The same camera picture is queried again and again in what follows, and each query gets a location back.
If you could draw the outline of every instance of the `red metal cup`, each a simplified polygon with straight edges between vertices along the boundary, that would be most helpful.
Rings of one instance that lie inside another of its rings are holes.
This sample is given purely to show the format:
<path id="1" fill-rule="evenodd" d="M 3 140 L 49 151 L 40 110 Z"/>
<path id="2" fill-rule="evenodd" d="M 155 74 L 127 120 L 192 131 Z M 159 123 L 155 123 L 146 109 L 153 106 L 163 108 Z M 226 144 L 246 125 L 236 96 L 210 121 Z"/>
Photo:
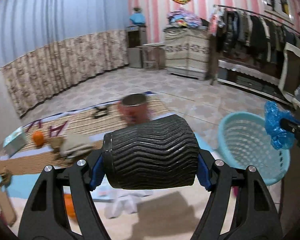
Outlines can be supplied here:
<path id="1" fill-rule="evenodd" d="M 139 124 L 150 120 L 147 97 L 144 94 L 130 94 L 118 104 L 119 111 L 128 124 Z"/>

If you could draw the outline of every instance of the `basket rim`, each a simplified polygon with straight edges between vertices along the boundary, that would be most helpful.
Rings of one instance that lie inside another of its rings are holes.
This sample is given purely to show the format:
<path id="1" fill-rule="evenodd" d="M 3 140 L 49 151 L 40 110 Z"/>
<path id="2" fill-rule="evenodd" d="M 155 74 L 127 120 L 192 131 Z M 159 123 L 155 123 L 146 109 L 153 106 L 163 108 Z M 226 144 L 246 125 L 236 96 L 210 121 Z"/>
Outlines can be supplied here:
<path id="1" fill-rule="evenodd" d="M 252 113 L 248 113 L 248 112 L 236 112 L 236 113 L 231 113 L 228 114 L 227 116 L 225 116 L 220 124 L 219 124 L 219 128 L 218 128 L 218 153 L 222 156 L 222 158 L 224 158 L 224 161 L 233 168 L 238 168 L 238 169 L 246 169 L 247 167 L 244 167 L 242 165 L 240 165 L 239 163 L 237 163 L 237 161 L 235 160 L 235 158 L 232 156 L 232 154 L 230 153 L 230 151 L 228 150 L 228 147 L 226 146 L 226 141 L 225 138 L 223 136 L 223 131 L 225 130 L 225 125 L 226 123 L 233 119 L 243 119 L 244 117 L 246 117 L 246 119 L 256 122 L 256 123 L 260 123 L 260 122 L 265 122 L 265 119 L 257 114 L 252 114 Z M 290 151 L 286 150 L 286 149 L 282 149 L 282 157 L 283 157 L 283 166 L 282 166 L 282 171 L 277 174 L 277 176 L 275 178 L 268 178 L 268 179 L 263 179 L 263 181 L 265 182 L 265 184 L 267 186 L 273 185 L 277 182 L 279 182 L 287 173 L 289 165 L 290 165 Z"/>

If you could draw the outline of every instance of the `clothing rail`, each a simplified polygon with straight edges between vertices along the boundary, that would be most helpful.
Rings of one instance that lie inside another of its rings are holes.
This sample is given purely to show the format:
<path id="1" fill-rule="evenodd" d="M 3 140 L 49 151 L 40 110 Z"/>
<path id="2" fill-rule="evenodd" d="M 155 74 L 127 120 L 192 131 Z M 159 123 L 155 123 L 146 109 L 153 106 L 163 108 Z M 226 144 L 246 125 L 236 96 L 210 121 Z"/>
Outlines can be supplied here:
<path id="1" fill-rule="evenodd" d="M 287 28 L 293 30 L 294 32 L 296 32 L 296 33 L 298 33 L 298 34 L 300 35 L 300 32 L 296 31 L 294 28 L 292 28 L 292 27 L 290 27 L 290 26 L 288 26 L 288 25 L 286 25 L 286 24 L 284 24 L 284 23 L 281 23 L 281 22 L 279 22 L 279 21 L 277 21 L 277 20 L 275 20 L 275 19 L 272 19 L 272 18 L 269 17 L 269 16 L 260 14 L 260 13 L 256 13 L 256 12 L 253 12 L 253 11 L 249 11 L 249 10 L 241 9 L 241 8 L 237 8 L 237 7 L 232 7 L 232 6 L 219 5 L 219 4 L 215 4 L 214 7 L 224 7 L 224 8 L 235 9 L 235 10 L 244 11 L 244 12 L 248 12 L 248 13 L 253 13 L 253 14 L 259 15 L 259 16 L 261 16 L 261 17 L 263 17 L 263 18 L 267 18 L 267 19 L 269 19 L 269 20 L 272 20 L 272 21 L 275 21 L 275 22 L 277 22 L 277 23 L 280 23 L 281 25 L 286 26 Z"/>

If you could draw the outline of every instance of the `tiled floor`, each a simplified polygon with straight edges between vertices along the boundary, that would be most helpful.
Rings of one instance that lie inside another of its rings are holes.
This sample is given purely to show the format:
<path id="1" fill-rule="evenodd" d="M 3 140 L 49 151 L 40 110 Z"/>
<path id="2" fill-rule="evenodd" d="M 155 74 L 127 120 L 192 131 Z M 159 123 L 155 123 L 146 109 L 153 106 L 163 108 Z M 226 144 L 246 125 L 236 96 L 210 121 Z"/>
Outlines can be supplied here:
<path id="1" fill-rule="evenodd" d="M 218 125 L 230 112 L 247 111 L 263 116 L 267 101 L 250 93 L 209 81 L 198 81 L 169 75 L 165 70 L 144 71 L 123 68 L 87 80 L 26 114 L 27 124 L 52 114 L 80 109 L 87 106 L 117 100 L 130 93 L 156 92 L 159 98 L 177 114 L 184 117 L 190 127 L 217 148 Z M 280 185 L 273 185 L 270 192 L 276 203 L 280 200 Z"/>

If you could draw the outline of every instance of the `blue plastic bag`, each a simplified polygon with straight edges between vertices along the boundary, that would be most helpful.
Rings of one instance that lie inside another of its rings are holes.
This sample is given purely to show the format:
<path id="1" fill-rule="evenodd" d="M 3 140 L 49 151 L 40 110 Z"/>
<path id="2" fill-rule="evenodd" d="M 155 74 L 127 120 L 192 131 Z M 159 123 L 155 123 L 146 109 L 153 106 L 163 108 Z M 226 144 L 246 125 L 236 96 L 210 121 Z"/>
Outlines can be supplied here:
<path id="1" fill-rule="evenodd" d="M 290 111 L 280 111 L 277 103 L 268 101 L 265 104 L 265 129 L 271 136 L 271 145 L 274 149 L 290 149 L 294 143 L 294 134 L 280 127 L 282 118 L 294 120 Z"/>
<path id="2" fill-rule="evenodd" d="M 142 13 L 134 13 L 130 16 L 130 20 L 134 25 L 146 24 L 146 18 Z"/>

